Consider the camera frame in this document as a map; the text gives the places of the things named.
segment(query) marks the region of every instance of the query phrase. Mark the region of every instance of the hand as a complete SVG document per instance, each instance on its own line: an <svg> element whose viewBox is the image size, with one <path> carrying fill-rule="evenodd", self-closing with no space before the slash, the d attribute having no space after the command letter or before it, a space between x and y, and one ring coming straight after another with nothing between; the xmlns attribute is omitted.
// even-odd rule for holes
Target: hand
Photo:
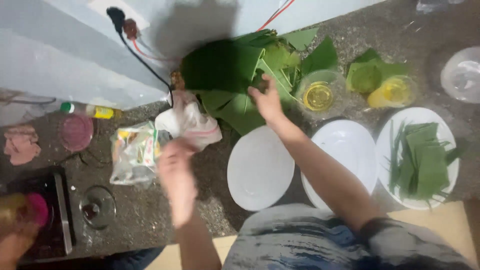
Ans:
<svg viewBox="0 0 480 270"><path fill-rule="evenodd" d="M267 125L275 125L277 121L285 118L280 104L280 97L275 86L275 80L267 74L262 78L268 83L265 94L254 87L248 88L248 93L257 104L258 111L265 119Z"/></svg>
<svg viewBox="0 0 480 270"><path fill-rule="evenodd" d="M175 139L165 146L157 163L160 183L170 200L176 227L189 220L195 206L198 191L190 162L195 152L197 149L186 139Z"/></svg>
<svg viewBox="0 0 480 270"><path fill-rule="evenodd" d="M0 240L0 269L15 269L18 260L33 245L39 229L34 222L20 222Z"/></svg>

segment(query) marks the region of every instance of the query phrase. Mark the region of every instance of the red wire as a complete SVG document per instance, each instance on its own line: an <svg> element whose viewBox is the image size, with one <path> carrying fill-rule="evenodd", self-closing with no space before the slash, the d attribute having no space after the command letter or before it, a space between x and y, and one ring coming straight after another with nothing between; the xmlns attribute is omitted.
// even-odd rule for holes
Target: red wire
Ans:
<svg viewBox="0 0 480 270"><path fill-rule="evenodd" d="M150 55L145 54L144 52L142 52L140 50L140 48L137 45L137 41L135 39L132 40L132 43L133 43L133 46L135 47L135 49L137 50L137 52L139 52L141 55L145 56L146 58L150 58L150 59L157 60L157 61L178 61L179 60L179 59L176 59L176 58L162 59L162 58L159 58L159 57L150 56Z"/></svg>
<svg viewBox="0 0 480 270"><path fill-rule="evenodd" d="M277 14L275 14L273 17L271 17L270 19L268 19L268 21L262 26L260 27L258 31L261 31L263 30L269 23L271 23L275 18L277 18L284 10L286 10L295 0L292 0L290 3L288 3L288 5L286 5L282 10L280 10Z"/></svg>

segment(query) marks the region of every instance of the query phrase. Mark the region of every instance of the clear plastic cup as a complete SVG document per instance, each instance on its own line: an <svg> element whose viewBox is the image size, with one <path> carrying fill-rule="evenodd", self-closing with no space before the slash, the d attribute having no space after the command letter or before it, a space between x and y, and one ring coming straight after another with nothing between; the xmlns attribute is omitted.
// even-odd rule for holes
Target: clear plastic cup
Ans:
<svg viewBox="0 0 480 270"><path fill-rule="evenodd" d="M323 120L340 116L350 104L350 95L342 74L319 70L302 79L295 98L304 114Z"/></svg>
<svg viewBox="0 0 480 270"><path fill-rule="evenodd" d="M451 97L467 103L480 103L480 47L457 52L445 65L440 79Z"/></svg>
<svg viewBox="0 0 480 270"><path fill-rule="evenodd" d="M372 108L402 108L412 104L418 95L417 84L408 76L396 75L385 80L367 99Z"/></svg>

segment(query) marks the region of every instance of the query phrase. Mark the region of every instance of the power outlet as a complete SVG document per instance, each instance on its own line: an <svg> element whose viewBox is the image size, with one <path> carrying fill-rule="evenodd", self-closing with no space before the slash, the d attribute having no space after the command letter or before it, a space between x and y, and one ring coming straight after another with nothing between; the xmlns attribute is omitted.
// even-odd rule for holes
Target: power outlet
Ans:
<svg viewBox="0 0 480 270"><path fill-rule="evenodd" d="M150 26L150 23L146 21L140 14L132 9L127 3L122 0L90 0L88 7L97 12L98 14L110 19L107 15L107 8L117 7L125 13L125 19L132 18L137 23L137 27L143 30Z"/></svg>

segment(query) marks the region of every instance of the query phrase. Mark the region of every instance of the snack package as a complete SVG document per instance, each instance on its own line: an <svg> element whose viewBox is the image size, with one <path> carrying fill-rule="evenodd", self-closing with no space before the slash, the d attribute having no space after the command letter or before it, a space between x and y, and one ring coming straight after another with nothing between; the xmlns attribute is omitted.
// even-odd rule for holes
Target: snack package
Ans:
<svg viewBox="0 0 480 270"><path fill-rule="evenodd" d="M156 159L170 140L167 131L155 129L152 121L119 128L112 142L111 184L148 183L156 178Z"/></svg>

